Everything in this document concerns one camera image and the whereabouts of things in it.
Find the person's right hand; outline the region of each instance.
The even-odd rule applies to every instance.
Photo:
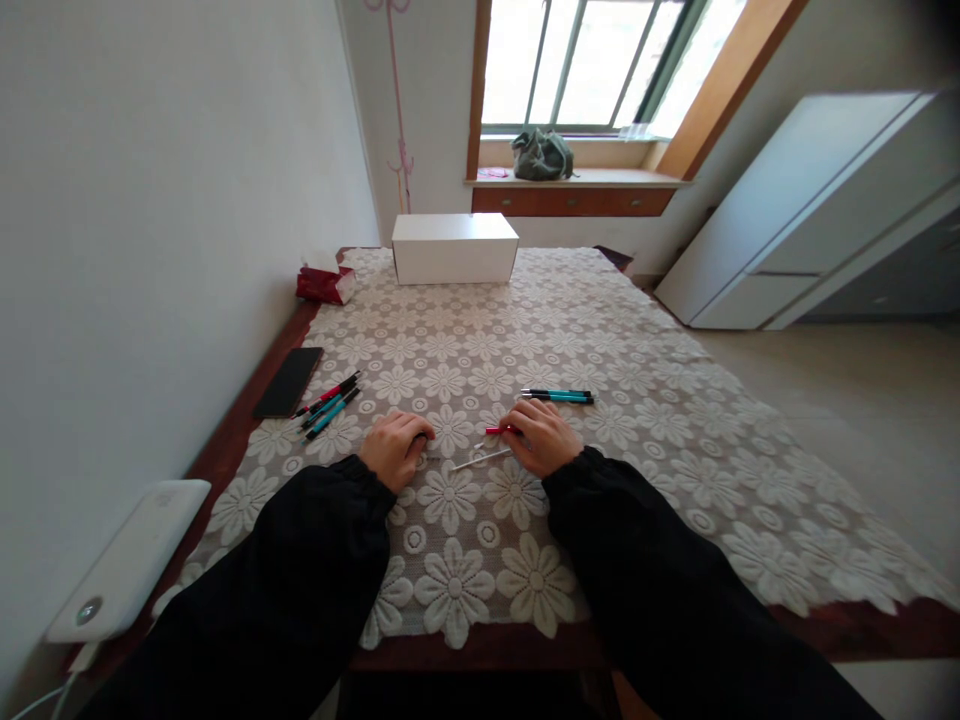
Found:
[[[523,437],[507,430],[512,425]],[[560,417],[556,405],[519,400],[500,420],[501,435],[520,463],[543,480],[583,452],[583,443]]]
[[[436,437],[433,425],[425,418],[413,413],[393,412],[377,420],[357,455],[380,482],[394,495],[399,495],[413,480],[417,458],[427,439],[435,440]]]

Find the charging cable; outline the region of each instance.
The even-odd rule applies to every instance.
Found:
[[[39,700],[34,700],[32,703],[27,705],[27,707],[10,718],[10,720],[21,720],[21,718],[26,717],[32,710],[36,709],[40,705],[43,705],[43,703],[45,703],[47,700],[59,695],[60,699],[57,700],[57,704],[53,708],[53,714],[50,716],[50,720],[58,720],[60,713],[63,712],[63,706],[67,702],[67,694],[70,692],[70,688],[73,687],[73,683],[77,680],[77,675],[82,672],[86,672],[86,670],[93,665],[93,661],[97,657],[97,651],[99,649],[100,643],[98,642],[89,642],[85,644],[82,648],[80,648],[80,652],[77,653],[77,656],[73,659],[73,662],[70,663],[70,677],[67,678],[67,681],[56,690],[51,690],[48,692]]]

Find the wooden drawer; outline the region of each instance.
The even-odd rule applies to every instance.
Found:
[[[477,187],[473,212],[514,217],[655,217],[675,188]]]

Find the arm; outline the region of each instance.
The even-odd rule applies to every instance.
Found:
[[[573,560],[612,659],[654,711],[878,717],[636,470],[584,450],[547,406],[533,410],[504,424],[523,431],[530,447],[520,459],[545,478],[550,531]]]
[[[306,718],[356,649],[390,554],[386,517],[433,428],[395,413],[360,456],[297,473],[177,595],[81,718]]]

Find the white cable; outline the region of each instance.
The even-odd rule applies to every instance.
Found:
[[[55,697],[58,693],[62,692],[65,687],[66,687],[66,683],[58,687],[56,690],[51,690],[39,700],[34,700],[32,703],[27,705],[23,710],[21,710],[12,718],[10,718],[10,720],[20,720],[20,718],[25,717],[27,713],[29,713],[31,710],[33,710],[34,708],[40,705],[43,705],[43,703],[45,703],[47,700],[49,700],[52,697]]]
[[[497,457],[498,455],[506,455],[508,452],[510,452],[510,448],[507,448],[506,450],[501,450],[500,452],[498,452],[498,453],[493,453],[493,454],[491,454],[491,455],[484,455],[483,457],[474,458],[474,459],[471,460],[470,462],[465,462],[465,463],[463,463],[463,465],[457,465],[457,466],[456,466],[453,470],[451,470],[450,472],[454,472],[455,470],[459,470],[460,468],[465,468],[465,467],[467,467],[467,465],[474,465],[475,463],[483,462],[484,460],[489,460],[490,458],[492,458],[492,457]]]
[[[77,653],[77,656],[73,659],[73,662],[70,663],[70,677],[67,678],[67,681],[56,690],[51,690],[48,692],[39,700],[34,700],[32,703],[27,705],[27,707],[10,718],[10,720],[20,720],[20,718],[25,717],[31,710],[34,710],[47,700],[60,695],[60,699],[57,700],[57,704],[53,708],[53,715],[50,716],[50,720],[57,720],[57,718],[60,717],[60,713],[63,711],[64,703],[67,701],[67,693],[70,692],[70,688],[73,687],[73,683],[76,682],[77,675],[87,670],[93,664],[93,660],[97,657],[97,651],[99,649],[100,643],[98,642],[90,642],[85,644],[82,648],[80,648],[80,652]]]
[[[53,708],[53,714],[50,716],[50,720],[57,720],[57,718],[60,717],[60,713],[63,712],[63,706],[67,702],[67,693],[69,693],[70,688],[73,687],[77,675],[79,675],[79,673],[71,673],[70,677],[68,677],[67,681],[63,684],[63,692],[60,693],[60,699],[57,700],[57,704]]]

